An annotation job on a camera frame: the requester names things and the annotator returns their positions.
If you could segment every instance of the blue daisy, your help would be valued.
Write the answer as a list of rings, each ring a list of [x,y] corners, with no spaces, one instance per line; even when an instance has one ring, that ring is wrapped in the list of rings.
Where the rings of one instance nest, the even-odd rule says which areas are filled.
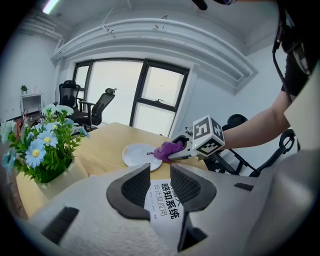
[[[17,152],[15,150],[9,150],[3,156],[2,166],[3,166],[3,168],[6,168],[6,170],[8,172],[10,172],[15,165],[16,154],[17,154]]]
[[[53,131],[54,129],[57,129],[57,125],[60,125],[61,123],[60,122],[50,122],[50,123],[47,123],[44,127],[45,127],[45,130],[46,131]]]
[[[84,136],[86,136],[87,138],[90,138],[90,134],[82,126],[78,128],[78,131]]]
[[[74,122],[72,119],[70,118],[65,118],[64,119],[64,123],[66,125],[73,125],[73,126],[78,126],[79,124],[77,122]]]
[[[0,137],[3,144],[8,141],[9,134],[15,129],[15,126],[16,122],[13,120],[1,123]]]
[[[31,139],[33,138],[34,133],[32,131],[29,132],[28,136],[26,137],[26,142],[29,144],[29,142],[31,141]]]
[[[40,139],[31,142],[29,148],[25,152],[25,162],[32,168],[35,168],[44,161],[46,155],[45,145]]]
[[[58,139],[56,137],[56,135],[54,134],[54,131],[48,131],[48,130],[44,130],[43,132],[41,132],[38,135],[38,139],[40,139],[42,141],[43,144],[47,145],[47,146],[52,146],[54,148],[56,148],[56,144],[58,144]]]
[[[38,132],[41,132],[41,130],[43,130],[45,127],[43,123],[38,123],[33,128],[35,128]]]
[[[59,105],[59,106],[56,106],[55,107],[55,110],[60,112],[60,113],[63,113],[63,112],[66,112],[66,115],[67,116],[70,116],[72,115],[75,111],[69,107],[69,106],[64,106],[64,105]]]

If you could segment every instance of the white plate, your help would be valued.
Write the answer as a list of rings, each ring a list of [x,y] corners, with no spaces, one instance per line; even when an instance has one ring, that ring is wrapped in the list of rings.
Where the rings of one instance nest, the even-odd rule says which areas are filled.
[[[153,154],[147,155],[147,153],[154,152],[155,149],[148,144],[130,144],[122,151],[122,160],[128,167],[150,164],[150,171],[154,171],[161,166],[162,160],[156,159]]]

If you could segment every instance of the ceiling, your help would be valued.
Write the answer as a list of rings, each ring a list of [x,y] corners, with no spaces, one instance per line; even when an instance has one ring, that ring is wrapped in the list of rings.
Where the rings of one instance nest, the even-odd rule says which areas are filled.
[[[247,37],[268,19],[275,19],[275,9],[270,2],[237,2],[226,6],[205,0],[208,9],[199,10],[191,0],[60,0],[50,16],[75,29],[84,23],[105,16],[111,8],[132,10],[139,8],[167,7],[191,12],[222,25],[235,35]]]

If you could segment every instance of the wooden table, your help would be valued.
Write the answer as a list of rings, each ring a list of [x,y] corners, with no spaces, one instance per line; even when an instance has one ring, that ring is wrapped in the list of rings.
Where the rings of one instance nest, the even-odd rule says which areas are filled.
[[[82,139],[81,145],[75,150],[74,155],[78,157],[90,175],[101,175],[126,167],[122,160],[122,151],[126,146],[134,143],[146,143],[159,147],[163,142],[169,140],[167,137],[144,130],[120,123],[111,123],[90,132],[90,138]],[[196,157],[176,160],[173,163],[182,163],[207,170],[205,163],[198,161]],[[157,170],[151,172],[150,177],[152,180],[170,179],[170,164],[163,162]],[[35,182],[29,180],[22,173],[17,175],[16,182],[25,211],[28,217],[31,217],[48,201]]]

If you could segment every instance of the window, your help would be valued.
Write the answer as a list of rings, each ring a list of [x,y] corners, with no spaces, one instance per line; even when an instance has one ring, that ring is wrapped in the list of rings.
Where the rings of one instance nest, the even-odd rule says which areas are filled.
[[[188,70],[144,60],[135,91],[130,126],[168,136],[187,81]]]
[[[87,100],[88,84],[90,81],[90,74],[91,74],[93,63],[94,63],[93,60],[89,60],[89,61],[77,63],[75,65],[72,80],[75,81],[77,85],[81,86],[78,93],[78,98]]]
[[[87,101],[96,103],[107,88],[116,88],[115,97],[102,112],[106,124],[130,124],[130,116],[142,61],[107,60],[93,64]]]
[[[107,88],[115,98],[102,112],[102,122],[168,136],[187,81],[188,69],[134,58],[108,58],[77,63],[73,80],[79,98],[96,103]]]

